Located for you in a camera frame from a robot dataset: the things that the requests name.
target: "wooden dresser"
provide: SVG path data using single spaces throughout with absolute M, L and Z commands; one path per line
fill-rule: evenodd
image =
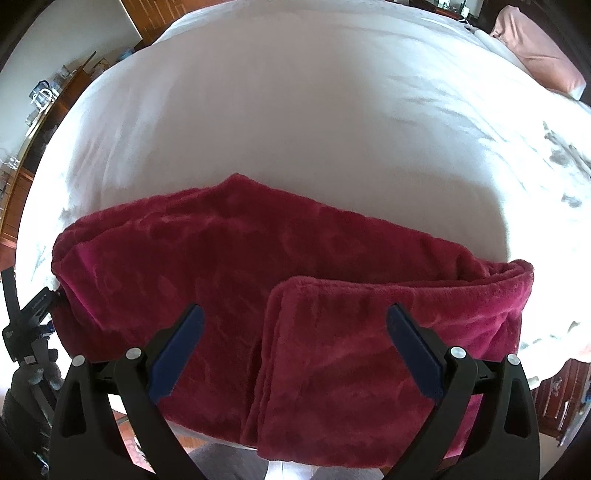
M 90 83 L 90 76 L 84 68 L 76 70 L 64 85 L 60 96 L 37 117 L 27 132 L 17 155 L 19 167 L 11 174 L 0 199 L 0 270 L 14 266 L 22 211 L 45 147 L 57 126 Z
M 584 411 L 590 388 L 591 365 L 569 360 L 552 378 L 532 390 L 540 433 L 562 445 L 569 428 Z

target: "pillow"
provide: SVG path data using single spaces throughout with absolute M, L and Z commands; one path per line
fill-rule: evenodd
M 519 8 L 508 5 L 501 10 L 491 36 L 501 40 L 540 85 L 580 99 L 586 86 L 583 75 L 548 34 Z
M 521 60 L 518 59 L 517 56 L 498 38 L 491 37 L 488 33 L 479 29 L 474 31 L 474 36 L 480 40 L 480 42 L 483 43 L 488 50 L 511 62 L 513 65 L 515 65 L 520 70 L 523 70 L 531 77 L 531 73 L 529 73 L 525 68 L 525 65 L 521 63 Z

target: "drawer handle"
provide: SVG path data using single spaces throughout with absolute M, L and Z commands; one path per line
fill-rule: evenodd
M 550 388 L 551 388 L 551 392 L 552 392 L 553 396 L 558 397 L 558 392 L 560 391 L 561 385 L 562 385 L 562 377 L 558 377 L 557 380 L 554 380 L 552 382 L 552 385 L 550 386 Z

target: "white bedsheet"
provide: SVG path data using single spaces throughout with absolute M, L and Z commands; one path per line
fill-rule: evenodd
M 51 248 L 81 216 L 241 172 L 533 263 L 519 355 L 535 384 L 591 338 L 590 131 L 578 103 L 435 14 L 382 0 L 208 8 L 108 70 L 55 133 L 20 226 L 21 303 L 57 286 Z

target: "bedside table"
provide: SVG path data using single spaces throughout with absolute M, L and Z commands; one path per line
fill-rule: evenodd
M 463 17 L 459 13 L 452 12 L 451 10 L 446 10 L 444 8 L 439 8 L 437 4 L 434 4 L 429 0 L 409 0 L 408 6 L 420 8 L 421 10 L 426 10 L 427 12 L 432 12 L 434 14 L 443 15 L 444 17 L 449 17 L 453 20 L 463 19 Z
M 532 390 L 540 433 L 562 445 L 569 428 L 588 403 L 591 364 L 569 360 L 552 378 Z

